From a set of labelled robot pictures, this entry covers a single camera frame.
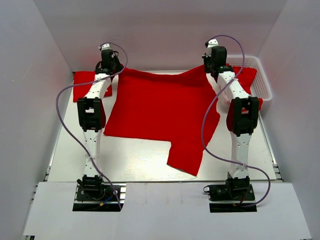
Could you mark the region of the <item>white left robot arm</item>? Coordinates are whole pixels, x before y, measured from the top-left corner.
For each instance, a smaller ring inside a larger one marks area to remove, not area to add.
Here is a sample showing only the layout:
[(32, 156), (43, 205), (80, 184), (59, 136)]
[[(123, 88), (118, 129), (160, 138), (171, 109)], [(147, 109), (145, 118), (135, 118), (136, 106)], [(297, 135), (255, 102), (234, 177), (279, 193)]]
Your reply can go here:
[(94, 83), (89, 87), (88, 93), (77, 100), (79, 125), (83, 130), (84, 146), (88, 151), (83, 173), (87, 177), (101, 175), (96, 167), (100, 155), (102, 130), (106, 125), (102, 99), (107, 88), (111, 86), (113, 77), (123, 70), (117, 51), (107, 43), (99, 49), (101, 61), (95, 67)]

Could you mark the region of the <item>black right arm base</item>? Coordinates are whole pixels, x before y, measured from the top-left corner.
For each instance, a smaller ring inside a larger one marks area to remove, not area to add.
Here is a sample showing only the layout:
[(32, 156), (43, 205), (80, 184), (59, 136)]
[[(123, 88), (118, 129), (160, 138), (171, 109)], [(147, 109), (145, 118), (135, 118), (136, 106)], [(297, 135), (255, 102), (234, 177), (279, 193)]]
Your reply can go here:
[(256, 199), (250, 178), (228, 176), (224, 184), (210, 184), (203, 188), (208, 194), (211, 213), (253, 213)]

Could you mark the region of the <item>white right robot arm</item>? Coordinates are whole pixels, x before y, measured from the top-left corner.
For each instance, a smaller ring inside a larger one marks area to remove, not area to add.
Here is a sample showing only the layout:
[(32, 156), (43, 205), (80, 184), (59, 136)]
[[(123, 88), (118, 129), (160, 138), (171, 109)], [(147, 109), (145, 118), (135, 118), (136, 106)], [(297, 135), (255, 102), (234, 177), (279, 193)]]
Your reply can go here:
[(249, 182), (249, 144), (258, 124), (260, 101), (244, 90), (233, 68), (227, 65), (227, 49), (220, 46), (216, 40), (210, 40), (206, 43), (206, 47), (207, 53), (202, 56), (204, 70), (220, 86), (220, 92), (216, 94), (209, 106), (212, 107), (222, 93), (230, 102), (226, 126), (231, 135), (231, 159), (216, 156), (207, 148), (205, 151), (220, 161), (230, 163), (228, 179)]

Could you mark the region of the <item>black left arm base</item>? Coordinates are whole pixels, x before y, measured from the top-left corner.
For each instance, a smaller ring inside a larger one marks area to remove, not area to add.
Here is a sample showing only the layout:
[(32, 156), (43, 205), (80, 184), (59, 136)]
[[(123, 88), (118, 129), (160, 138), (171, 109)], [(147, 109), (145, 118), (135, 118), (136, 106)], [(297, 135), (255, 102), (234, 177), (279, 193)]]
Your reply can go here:
[(84, 175), (77, 181), (74, 212), (120, 212), (126, 197), (124, 183), (110, 185), (103, 178)]

